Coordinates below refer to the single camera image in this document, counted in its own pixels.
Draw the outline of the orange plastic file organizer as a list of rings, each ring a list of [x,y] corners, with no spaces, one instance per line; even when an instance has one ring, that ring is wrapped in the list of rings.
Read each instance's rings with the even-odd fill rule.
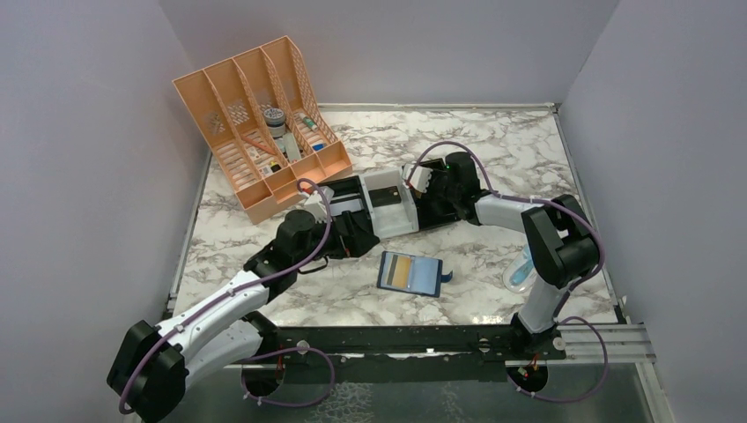
[[[322,118],[299,47],[288,36],[193,71],[173,82],[224,172],[240,207],[258,224],[300,200],[296,182],[326,182],[351,174],[343,142]],[[281,108],[286,133],[273,138],[263,110]],[[299,118],[311,117],[311,131]],[[245,143],[249,136],[275,155]],[[324,143],[319,152],[313,145]]]

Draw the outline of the left black plastic bin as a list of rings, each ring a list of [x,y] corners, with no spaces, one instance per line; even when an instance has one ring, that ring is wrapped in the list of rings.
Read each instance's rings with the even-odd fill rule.
[[[320,188],[329,200],[332,216],[332,232],[339,245],[354,250],[369,250],[379,242],[374,234],[369,206],[364,195],[363,183],[358,176],[337,181],[324,182]]]

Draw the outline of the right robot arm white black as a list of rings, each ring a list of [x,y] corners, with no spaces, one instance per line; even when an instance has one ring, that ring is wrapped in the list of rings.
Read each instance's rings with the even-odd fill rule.
[[[480,181],[483,171],[472,153],[453,152],[441,168],[415,165],[405,181],[422,197],[448,204],[460,220],[525,235],[537,280],[511,326],[516,338],[529,343],[554,329],[570,292],[601,270],[603,248],[574,197],[500,194]]]

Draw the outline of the silver credit card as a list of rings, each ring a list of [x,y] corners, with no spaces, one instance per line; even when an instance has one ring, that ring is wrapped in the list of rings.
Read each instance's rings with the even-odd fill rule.
[[[343,212],[359,212],[364,208],[359,198],[348,198],[343,201],[332,203],[330,206],[333,216],[342,214]]]

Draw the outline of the grey round tape roll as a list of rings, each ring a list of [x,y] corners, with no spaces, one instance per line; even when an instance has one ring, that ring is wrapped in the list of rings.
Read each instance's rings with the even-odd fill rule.
[[[263,118],[273,138],[282,137],[286,133],[286,114],[281,108],[265,108]]]

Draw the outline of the green white marker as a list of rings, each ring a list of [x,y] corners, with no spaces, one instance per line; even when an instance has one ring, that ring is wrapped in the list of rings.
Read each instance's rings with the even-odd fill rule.
[[[317,124],[316,124],[316,122],[315,122],[315,121],[314,121],[314,120],[313,120],[313,119],[312,119],[311,117],[309,117],[308,115],[306,115],[306,114],[303,114],[303,113],[299,113],[299,118],[300,118],[300,120],[301,120],[301,121],[302,121],[302,122],[303,122],[303,123],[304,123],[304,124],[305,124],[305,125],[306,125],[306,126],[307,126],[307,127],[309,128],[309,129],[310,129],[310,130],[311,130],[311,131],[317,131],[317,130],[318,130],[318,125],[317,125]]]

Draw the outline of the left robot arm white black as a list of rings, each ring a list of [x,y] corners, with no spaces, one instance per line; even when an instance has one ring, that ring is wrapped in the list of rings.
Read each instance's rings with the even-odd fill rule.
[[[274,240],[222,289],[185,313],[156,325],[141,320],[127,330],[107,375],[120,413],[136,413],[145,421],[165,418],[182,400],[188,381],[196,379],[198,354],[211,341],[232,339],[229,330],[235,329],[244,352],[254,354],[263,338],[243,326],[245,315],[292,286],[306,264],[360,257],[380,241],[362,211],[322,221],[309,211],[288,212]]]

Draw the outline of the blue leather card holder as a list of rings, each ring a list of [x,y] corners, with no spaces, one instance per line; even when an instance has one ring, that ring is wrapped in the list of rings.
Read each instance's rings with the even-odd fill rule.
[[[385,285],[389,263],[393,255],[410,256],[412,258],[408,289],[400,290]],[[381,254],[376,287],[398,293],[439,298],[441,286],[449,283],[453,276],[452,271],[445,272],[444,262],[441,259],[384,251]]]

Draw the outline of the black plastic bin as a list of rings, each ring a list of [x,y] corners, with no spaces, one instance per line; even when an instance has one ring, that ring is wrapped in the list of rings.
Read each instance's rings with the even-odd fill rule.
[[[433,178],[425,194],[409,189],[417,210],[419,231],[450,225],[461,220],[462,185],[456,171],[443,160],[432,160],[423,167],[433,170]]]
[[[337,181],[324,182],[320,188],[329,200],[332,216],[332,232],[339,245],[354,250],[369,250],[379,242],[374,234],[369,206],[364,195],[363,183],[358,176]]]

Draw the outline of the right black plastic bin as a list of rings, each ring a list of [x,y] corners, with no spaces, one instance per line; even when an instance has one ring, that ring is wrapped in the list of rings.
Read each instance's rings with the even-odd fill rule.
[[[456,171],[443,160],[432,160],[423,167],[433,170],[433,178],[425,194],[409,189],[417,210],[419,231],[450,225],[461,220],[462,185]]]

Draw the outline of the orange pencil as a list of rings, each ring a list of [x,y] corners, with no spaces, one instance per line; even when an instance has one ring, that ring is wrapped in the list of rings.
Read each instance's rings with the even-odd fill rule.
[[[257,141],[255,139],[249,137],[249,136],[241,136],[241,139],[245,143],[247,143],[249,145],[252,145],[253,147],[255,147],[255,148],[259,149],[259,150],[262,150],[262,151],[268,153],[269,155],[275,155],[276,154],[276,151],[271,146],[268,146],[268,145],[264,144],[261,141]]]

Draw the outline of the black metal base rail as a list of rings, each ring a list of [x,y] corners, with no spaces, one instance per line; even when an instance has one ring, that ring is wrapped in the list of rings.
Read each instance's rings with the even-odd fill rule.
[[[563,360],[553,342],[522,345],[508,325],[281,327],[263,341],[268,358],[241,361],[250,387],[387,382],[504,382],[508,367]]]

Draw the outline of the black credit card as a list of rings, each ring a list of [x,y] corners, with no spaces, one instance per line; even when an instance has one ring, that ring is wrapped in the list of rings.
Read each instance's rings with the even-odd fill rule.
[[[373,208],[400,204],[402,202],[399,189],[396,186],[371,189],[368,191],[368,195]]]

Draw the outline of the clear blue plastic case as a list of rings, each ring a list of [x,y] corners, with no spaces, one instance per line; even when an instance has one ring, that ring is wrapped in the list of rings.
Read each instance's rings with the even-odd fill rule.
[[[513,293],[528,291],[536,280],[536,271],[528,245],[508,265],[502,275],[506,289]]]

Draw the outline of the white plastic bin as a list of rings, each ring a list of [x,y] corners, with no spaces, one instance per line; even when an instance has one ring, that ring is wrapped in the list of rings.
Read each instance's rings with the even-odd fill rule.
[[[359,176],[370,211],[374,234],[380,239],[416,233],[416,205],[404,185],[403,169],[389,167]]]

